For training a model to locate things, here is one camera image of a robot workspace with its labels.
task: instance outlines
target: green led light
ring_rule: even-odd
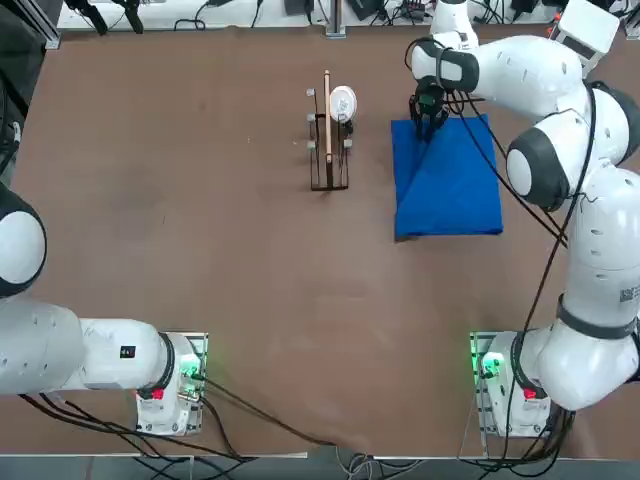
[[[501,353],[488,352],[482,358],[482,368],[485,373],[496,376],[500,373],[502,362],[504,362],[504,356]]]

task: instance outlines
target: round white object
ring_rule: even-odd
[[[351,120],[355,116],[358,106],[355,92],[346,85],[333,89],[329,96],[329,104],[331,118],[340,123]]]
[[[38,220],[12,212],[0,220],[0,278],[20,285],[31,280],[44,262],[45,237]]]
[[[531,168],[529,161],[520,150],[511,150],[507,157],[507,176],[509,183],[518,195],[527,195],[531,191]]]

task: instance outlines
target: wooden stick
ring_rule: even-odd
[[[327,139],[327,163],[331,163],[333,156],[331,155],[331,85],[329,82],[329,70],[324,71],[324,121],[325,121],[325,137]]]

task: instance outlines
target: floor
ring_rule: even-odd
[[[49,15],[55,19],[61,0],[41,0],[41,3]],[[12,18],[2,7],[0,10],[0,67],[4,69],[22,95],[29,100],[43,58],[40,43],[27,28]],[[163,462],[157,461],[155,465],[161,468]],[[531,469],[530,472],[538,469],[539,467]],[[205,470],[198,463],[195,464],[195,470],[191,471],[191,465],[188,462],[175,466],[170,472],[181,479],[212,475],[210,470]],[[405,474],[404,478],[407,480],[420,478],[453,480],[475,478],[480,473],[477,468],[456,460],[434,460]],[[0,474],[6,480],[147,479],[152,476],[152,472],[145,471],[144,467],[131,459],[115,457],[0,457]],[[616,480],[640,479],[640,462],[561,461],[544,478],[595,480],[605,475]],[[319,450],[313,452],[308,460],[263,459],[243,467],[233,475],[236,480],[251,478],[285,480],[302,477],[337,480],[343,479],[344,474],[336,465],[332,450]],[[515,478],[515,476],[502,472],[491,478],[501,480]]]

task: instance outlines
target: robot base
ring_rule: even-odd
[[[505,436],[509,394],[513,382],[510,354],[516,332],[474,332],[471,355],[474,360],[476,401],[480,428],[484,433]],[[537,437],[549,417],[551,400],[526,398],[515,383],[509,421],[510,437]]]
[[[169,385],[153,397],[136,394],[136,428],[155,435],[192,435],[202,429],[204,385],[189,375],[206,376],[208,334],[165,332],[175,350],[175,364]]]

